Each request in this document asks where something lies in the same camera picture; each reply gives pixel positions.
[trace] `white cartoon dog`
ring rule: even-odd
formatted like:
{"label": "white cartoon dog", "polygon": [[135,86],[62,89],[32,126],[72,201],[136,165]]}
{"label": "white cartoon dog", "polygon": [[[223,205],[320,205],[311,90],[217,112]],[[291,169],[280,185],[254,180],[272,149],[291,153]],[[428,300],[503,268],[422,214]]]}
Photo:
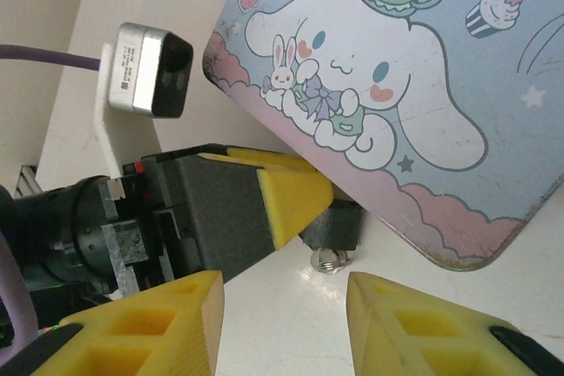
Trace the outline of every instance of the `white cartoon dog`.
{"label": "white cartoon dog", "polygon": [[465,170],[485,157],[481,131],[451,98],[442,41],[429,27],[362,0],[293,0],[246,27],[249,48],[263,57],[278,34],[295,38],[298,63],[282,111],[318,145],[360,169],[383,168],[397,141],[378,111],[396,107],[407,140],[433,166]]}

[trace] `camera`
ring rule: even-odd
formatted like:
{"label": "camera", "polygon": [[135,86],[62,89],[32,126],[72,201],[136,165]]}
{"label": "camera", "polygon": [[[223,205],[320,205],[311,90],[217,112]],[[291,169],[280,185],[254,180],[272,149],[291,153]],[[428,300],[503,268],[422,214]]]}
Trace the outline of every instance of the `camera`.
{"label": "camera", "polygon": [[111,64],[110,105],[152,118],[179,118],[193,58],[193,47],[169,31],[122,24]]}

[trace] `white table surface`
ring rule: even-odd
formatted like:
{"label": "white table surface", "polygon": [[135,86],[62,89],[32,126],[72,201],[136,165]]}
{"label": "white table surface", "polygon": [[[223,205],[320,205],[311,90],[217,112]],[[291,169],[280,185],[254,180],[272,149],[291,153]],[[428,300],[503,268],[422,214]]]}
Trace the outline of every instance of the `white table surface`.
{"label": "white table surface", "polygon": [[[182,119],[159,122],[164,150],[217,142],[288,151],[223,93],[199,64],[225,0],[82,0],[70,52],[99,56],[126,20],[172,30],[196,51]],[[66,69],[38,173],[43,189],[106,173],[93,135],[93,72]],[[226,284],[218,375],[353,374],[345,317],[350,270],[384,276],[511,321],[564,358],[564,189],[507,251],[469,273],[440,269],[376,217],[367,216],[354,264],[339,274],[315,273],[298,240]]]}

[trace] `blue background pattern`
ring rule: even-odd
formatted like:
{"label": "blue background pattern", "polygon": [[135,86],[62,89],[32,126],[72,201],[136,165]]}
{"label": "blue background pattern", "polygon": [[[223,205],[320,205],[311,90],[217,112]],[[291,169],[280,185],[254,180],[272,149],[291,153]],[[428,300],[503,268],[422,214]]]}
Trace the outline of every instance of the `blue background pattern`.
{"label": "blue background pattern", "polygon": [[[290,1],[261,0],[254,11],[272,12]],[[435,194],[456,195],[491,219],[523,218],[564,172],[564,30],[550,40],[528,74],[516,68],[535,32],[564,13],[564,0],[524,0],[513,28],[476,39],[464,21],[479,1],[443,0],[417,11],[411,21],[431,26],[442,37],[452,95],[486,134],[485,161],[467,172],[437,169],[417,155],[396,123],[397,152],[387,170],[400,185],[417,182]],[[239,56],[251,83],[261,85],[272,65],[270,58],[254,56],[245,42],[244,28],[254,11],[244,14],[237,0],[227,0],[216,31],[226,39],[227,50]],[[551,28],[558,28],[558,22]],[[238,31],[228,30],[235,25]],[[545,91],[542,107],[527,107],[521,99],[532,85]],[[397,122],[395,110],[381,115]],[[397,162],[404,155],[414,160],[412,173],[400,172]]]}

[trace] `screw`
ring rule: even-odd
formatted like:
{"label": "screw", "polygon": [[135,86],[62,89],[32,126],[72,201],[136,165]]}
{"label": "screw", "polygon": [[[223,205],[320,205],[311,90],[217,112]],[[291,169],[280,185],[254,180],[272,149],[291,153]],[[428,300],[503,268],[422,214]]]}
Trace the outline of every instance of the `screw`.
{"label": "screw", "polygon": [[335,274],[351,264],[348,253],[343,250],[317,248],[311,255],[311,265],[321,273]]}

